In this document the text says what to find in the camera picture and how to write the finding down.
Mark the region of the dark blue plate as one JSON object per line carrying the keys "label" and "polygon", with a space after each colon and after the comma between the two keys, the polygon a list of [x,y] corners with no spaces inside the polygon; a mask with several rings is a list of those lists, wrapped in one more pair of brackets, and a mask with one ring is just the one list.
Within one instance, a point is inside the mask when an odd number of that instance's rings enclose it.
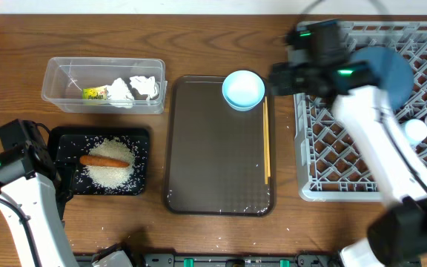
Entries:
{"label": "dark blue plate", "polygon": [[398,52],[386,47],[365,47],[351,55],[352,62],[367,61],[380,79],[380,88],[388,92],[394,111],[410,98],[414,87],[414,75],[408,61]]}

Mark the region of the light blue bowl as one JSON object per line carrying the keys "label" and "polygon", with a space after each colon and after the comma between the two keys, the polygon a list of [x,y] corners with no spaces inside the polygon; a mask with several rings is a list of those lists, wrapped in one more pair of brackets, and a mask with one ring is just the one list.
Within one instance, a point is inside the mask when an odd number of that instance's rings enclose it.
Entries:
{"label": "light blue bowl", "polygon": [[264,99],[265,93],[262,78],[249,70],[237,70],[229,74],[222,83],[222,95],[236,111],[255,108]]}

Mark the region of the light blue cup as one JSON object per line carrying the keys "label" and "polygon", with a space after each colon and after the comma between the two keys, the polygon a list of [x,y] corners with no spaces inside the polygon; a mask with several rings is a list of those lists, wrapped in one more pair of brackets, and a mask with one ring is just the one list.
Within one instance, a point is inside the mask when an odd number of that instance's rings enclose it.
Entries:
{"label": "light blue cup", "polygon": [[419,119],[410,119],[402,123],[401,128],[411,146],[419,145],[427,137],[427,125]]}

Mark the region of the white paper napkin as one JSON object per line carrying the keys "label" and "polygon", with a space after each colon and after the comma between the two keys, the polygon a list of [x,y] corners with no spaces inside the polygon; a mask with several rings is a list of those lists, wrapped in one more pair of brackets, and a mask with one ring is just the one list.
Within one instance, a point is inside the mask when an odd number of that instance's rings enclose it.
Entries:
{"label": "white paper napkin", "polygon": [[106,86],[107,100],[110,105],[116,108],[132,108],[134,97],[127,84],[122,78],[113,81]]}

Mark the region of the green yellow snack wrapper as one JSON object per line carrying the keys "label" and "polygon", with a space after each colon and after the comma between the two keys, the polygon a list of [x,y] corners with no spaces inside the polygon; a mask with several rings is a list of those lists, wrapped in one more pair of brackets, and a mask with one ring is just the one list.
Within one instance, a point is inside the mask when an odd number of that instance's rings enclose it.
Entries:
{"label": "green yellow snack wrapper", "polygon": [[82,98],[84,100],[106,100],[107,85],[94,88],[84,88],[82,90]]}

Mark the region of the orange carrot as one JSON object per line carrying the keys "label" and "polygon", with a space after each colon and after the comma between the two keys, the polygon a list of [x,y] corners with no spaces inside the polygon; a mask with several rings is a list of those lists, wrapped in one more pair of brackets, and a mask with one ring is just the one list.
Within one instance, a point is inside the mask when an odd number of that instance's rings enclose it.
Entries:
{"label": "orange carrot", "polygon": [[109,167],[109,168],[127,168],[130,164],[118,159],[112,159],[104,156],[84,155],[79,158],[79,162],[87,166]]}

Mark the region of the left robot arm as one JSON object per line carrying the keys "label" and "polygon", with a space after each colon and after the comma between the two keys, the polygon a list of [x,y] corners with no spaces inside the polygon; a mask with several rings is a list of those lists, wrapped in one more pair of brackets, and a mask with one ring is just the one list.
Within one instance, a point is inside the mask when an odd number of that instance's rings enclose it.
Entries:
{"label": "left robot arm", "polygon": [[134,266],[120,245],[76,256],[64,230],[70,192],[59,176],[38,124],[15,119],[0,127],[0,212],[22,266]]}

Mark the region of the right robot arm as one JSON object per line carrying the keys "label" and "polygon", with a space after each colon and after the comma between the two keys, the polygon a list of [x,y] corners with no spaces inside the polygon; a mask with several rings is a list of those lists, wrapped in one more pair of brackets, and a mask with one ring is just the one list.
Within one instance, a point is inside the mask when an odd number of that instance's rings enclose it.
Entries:
{"label": "right robot arm", "polygon": [[294,60],[271,67],[272,94],[325,99],[354,140],[385,206],[366,238],[340,251],[340,264],[399,266],[426,254],[427,167],[405,138],[385,89],[394,51],[383,49],[378,70],[368,61],[352,61],[336,19],[293,27],[285,43]]}

